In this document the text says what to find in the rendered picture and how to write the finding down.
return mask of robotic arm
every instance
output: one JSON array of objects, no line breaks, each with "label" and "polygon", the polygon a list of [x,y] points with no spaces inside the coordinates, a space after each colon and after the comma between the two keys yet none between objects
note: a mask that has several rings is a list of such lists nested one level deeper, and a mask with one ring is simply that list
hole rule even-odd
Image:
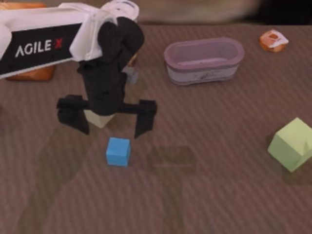
[{"label": "robotic arm", "polygon": [[138,10],[130,1],[117,0],[101,9],[63,3],[54,8],[0,11],[0,78],[77,61],[88,100],[77,95],[60,98],[61,123],[89,134],[83,110],[92,110],[100,116],[137,114],[135,138],[151,130],[156,102],[124,103],[127,75],[122,70],[144,43],[143,32],[125,7]]}]

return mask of black background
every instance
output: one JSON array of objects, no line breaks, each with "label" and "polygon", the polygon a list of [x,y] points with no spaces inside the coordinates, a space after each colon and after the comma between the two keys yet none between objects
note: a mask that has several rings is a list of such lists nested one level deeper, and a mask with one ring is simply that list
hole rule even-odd
[{"label": "black background", "polygon": [[[71,58],[72,55],[69,52],[69,48],[80,27],[81,23],[12,32],[11,43],[5,51],[2,60],[0,60],[0,75]],[[53,43],[59,38],[63,38],[62,47],[54,49]],[[52,40],[51,51],[15,58],[20,45],[24,47],[26,44],[33,44],[36,41],[43,43],[48,39]]]}]

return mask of pink basket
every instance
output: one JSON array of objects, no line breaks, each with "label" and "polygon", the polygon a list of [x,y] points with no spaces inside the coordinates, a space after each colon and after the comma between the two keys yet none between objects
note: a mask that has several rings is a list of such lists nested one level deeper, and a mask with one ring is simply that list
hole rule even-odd
[{"label": "pink basket", "polygon": [[177,42],[164,52],[169,78],[179,85],[229,80],[244,55],[243,46],[231,38]]}]

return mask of orange object with white top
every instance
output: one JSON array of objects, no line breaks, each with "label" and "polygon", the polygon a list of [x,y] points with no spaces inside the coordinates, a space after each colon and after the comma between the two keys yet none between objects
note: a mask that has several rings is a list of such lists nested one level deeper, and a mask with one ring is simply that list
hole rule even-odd
[{"label": "orange object with white top", "polygon": [[272,29],[260,37],[260,45],[265,51],[280,52],[289,41],[280,32]]}]

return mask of cube's top face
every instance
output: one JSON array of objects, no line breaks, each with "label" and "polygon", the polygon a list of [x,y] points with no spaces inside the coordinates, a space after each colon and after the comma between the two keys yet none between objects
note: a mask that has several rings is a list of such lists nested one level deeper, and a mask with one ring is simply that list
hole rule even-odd
[{"label": "cube's top face", "polygon": [[114,156],[127,156],[129,147],[129,139],[111,137],[108,142],[106,154]]},{"label": "cube's top face", "polygon": [[295,118],[276,134],[302,156],[312,149],[312,129],[299,118]]}]

